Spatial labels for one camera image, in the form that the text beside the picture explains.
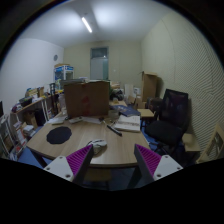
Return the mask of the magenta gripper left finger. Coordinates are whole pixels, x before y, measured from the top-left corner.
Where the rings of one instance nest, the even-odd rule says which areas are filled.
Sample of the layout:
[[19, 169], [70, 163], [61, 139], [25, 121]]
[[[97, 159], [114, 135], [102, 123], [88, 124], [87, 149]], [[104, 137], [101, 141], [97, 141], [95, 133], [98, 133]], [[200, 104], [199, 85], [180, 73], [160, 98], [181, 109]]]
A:
[[44, 170], [77, 185], [81, 185], [93, 154], [93, 146], [88, 145], [67, 157], [58, 156]]

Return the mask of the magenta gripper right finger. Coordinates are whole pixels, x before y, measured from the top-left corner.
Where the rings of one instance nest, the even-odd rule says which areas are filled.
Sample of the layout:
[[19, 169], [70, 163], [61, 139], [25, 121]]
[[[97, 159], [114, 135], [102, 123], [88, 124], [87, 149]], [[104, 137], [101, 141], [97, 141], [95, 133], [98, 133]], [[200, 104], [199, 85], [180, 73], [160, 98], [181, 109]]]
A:
[[180, 171], [182, 166], [169, 155], [159, 155], [154, 151], [136, 144], [134, 155], [144, 181], [149, 184], [172, 173]]

